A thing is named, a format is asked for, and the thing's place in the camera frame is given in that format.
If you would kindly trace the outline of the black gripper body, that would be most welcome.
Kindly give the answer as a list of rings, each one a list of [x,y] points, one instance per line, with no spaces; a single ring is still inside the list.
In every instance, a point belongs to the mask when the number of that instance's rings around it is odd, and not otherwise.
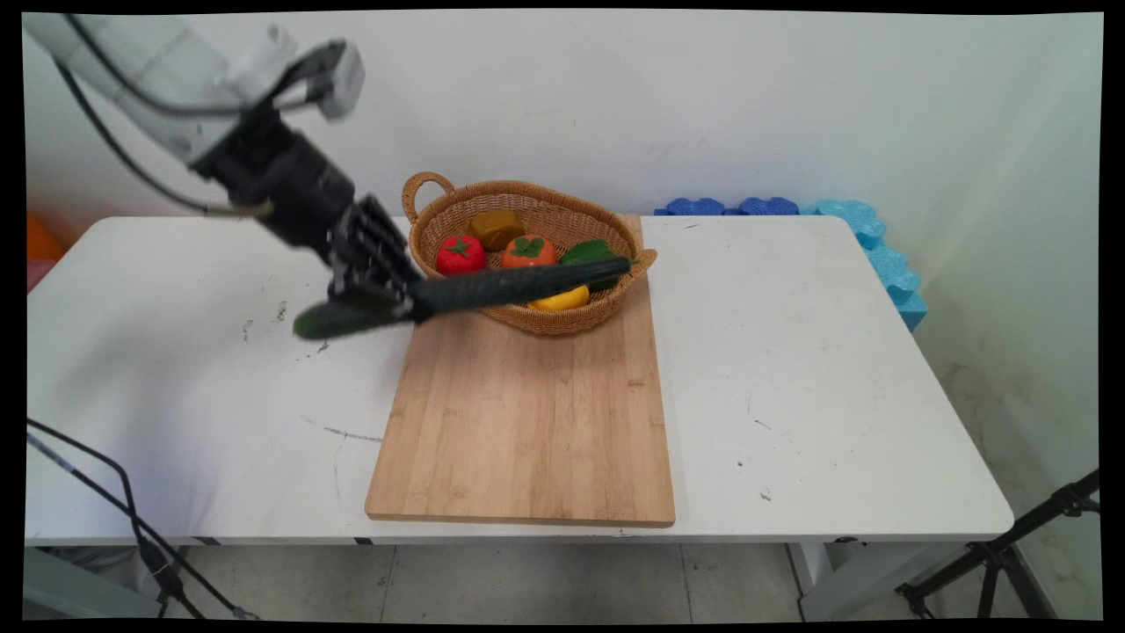
[[[356,201],[352,180],[272,107],[238,119],[194,171],[220,184],[230,204],[271,204],[258,223],[289,247],[312,250],[323,263],[330,260],[330,233]]]

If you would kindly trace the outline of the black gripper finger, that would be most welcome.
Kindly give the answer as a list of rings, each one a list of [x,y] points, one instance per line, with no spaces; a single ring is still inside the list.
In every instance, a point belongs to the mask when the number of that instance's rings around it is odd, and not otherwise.
[[[378,317],[410,315],[410,255],[387,220],[338,221],[330,238],[330,300]]]
[[[351,300],[397,322],[426,322],[433,308],[418,300],[422,280],[411,264],[410,245],[377,197],[366,195],[351,212]]]

